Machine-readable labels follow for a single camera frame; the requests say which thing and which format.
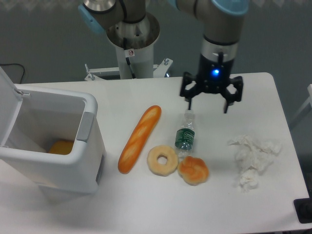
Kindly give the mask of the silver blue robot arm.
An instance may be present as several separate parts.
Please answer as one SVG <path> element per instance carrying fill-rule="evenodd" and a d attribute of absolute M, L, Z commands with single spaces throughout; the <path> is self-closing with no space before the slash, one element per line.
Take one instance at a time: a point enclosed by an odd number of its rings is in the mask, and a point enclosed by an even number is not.
<path fill-rule="evenodd" d="M 248 11 L 246 0 L 173 0 L 171 5 L 204 25 L 198 73 L 183 74 L 180 96 L 187 102 L 201 94 L 221 94 L 228 107 L 242 99 L 242 77 L 231 69 Z M 78 11 L 95 33 L 105 33 L 116 48 L 122 79 L 153 76 L 153 45 L 160 34 L 157 19 L 143 0 L 85 0 Z"/>

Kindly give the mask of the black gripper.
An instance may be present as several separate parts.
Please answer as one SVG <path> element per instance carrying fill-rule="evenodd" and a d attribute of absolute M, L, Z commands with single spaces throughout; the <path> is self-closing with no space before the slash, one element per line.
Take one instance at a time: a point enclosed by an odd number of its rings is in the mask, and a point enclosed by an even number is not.
<path fill-rule="evenodd" d="M 230 79 L 233 63 L 234 59 L 219 64 L 200 55 L 197 75 L 184 72 L 182 76 L 179 95 L 188 102 L 188 110 L 192 108 L 192 98 L 200 93 L 223 94 L 225 114 L 229 106 L 242 100 L 243 77 L 237 76 Z M 235 88 L 234 93 L 230 93 L 227 89 L 230 84 Z"/>

